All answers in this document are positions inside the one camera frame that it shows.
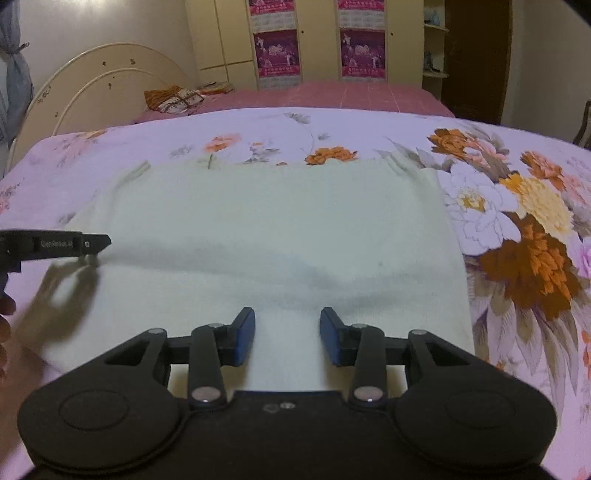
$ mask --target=black robotic tool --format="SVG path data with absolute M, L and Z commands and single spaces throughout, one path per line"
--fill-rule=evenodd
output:
M 556 431 L 535 388 L 424 330 L 386 338 L 320 315 L 325 350 L 354 366 L 340 392 L 238 391 L 221 366 L 242 365 L 255 333 L 244 308 L 231 325 L 167 338 L 151 329 L 32 393 L 18 416 L 29 480 L 81 478 L 542 480 Z M 189 365 L 187 398 L 166 389 Z M 388 398 L 387 365 L 408 390 Z
M 20 273 L 21 262 L 28 260 L 97 255 L 110 244 L 108 235 L 51 230 L 0 230 L 0 272 Z

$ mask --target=grey curtain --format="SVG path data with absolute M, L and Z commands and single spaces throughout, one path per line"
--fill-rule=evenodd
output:
M 27 108 L 33 99 L 31 73 L 21 50 L 19 24 L 20 0 L 13 0 L 0 10 L 0 50 L 8 55 L 6 89 L 8 104 L 0 93 L 0 142 L 10 145 L 20 129 Z

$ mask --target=cream cloth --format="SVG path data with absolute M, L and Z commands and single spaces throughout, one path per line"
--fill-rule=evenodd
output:
M 67 338 L 39 351 L 60 371 L 152 327 L 183 336 L 230 323 L 244 306 L 256 312 L 255 341 L 240 374 L 226 372 L 229 390 L 342 388 L 319 337 L 326 306 L 347 324 L 404 337 L 427 329 L 473 351 L 464 263 L 436 175 L 403 158 L 143 164 L 68 229 L 108 233 L 113 244 L 97 278 L 67 277 L 57 289 L 55 302 L 76 285 L 92 298 Z

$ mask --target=chair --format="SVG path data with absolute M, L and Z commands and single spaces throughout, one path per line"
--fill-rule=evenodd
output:
M 581 130 L 574 138 L 573 143 L 580 147 L 586 148 L 587 150 L 591 150 L 591 118 L 590 118 L 590 111 L 591 111 L 591 100 L 587 101 L 585 104 L 585 112 L 583 113 L 583 124 L 581 125 Z

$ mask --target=pink poster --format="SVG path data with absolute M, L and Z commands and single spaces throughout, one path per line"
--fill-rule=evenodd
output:
M 384 32 L 341 30 L 340 40 L 343 77 L 386 78 Z
M 300 74 L 297 30 L 258 33 L 255 47 L 260 78 Z
M 384 0 L 339 0 L 339 10 L 384 11 Z
M 251 15 L 276 14 L 295 10 L 294 0 L 248 0 L 248 4 L 251 7 Z

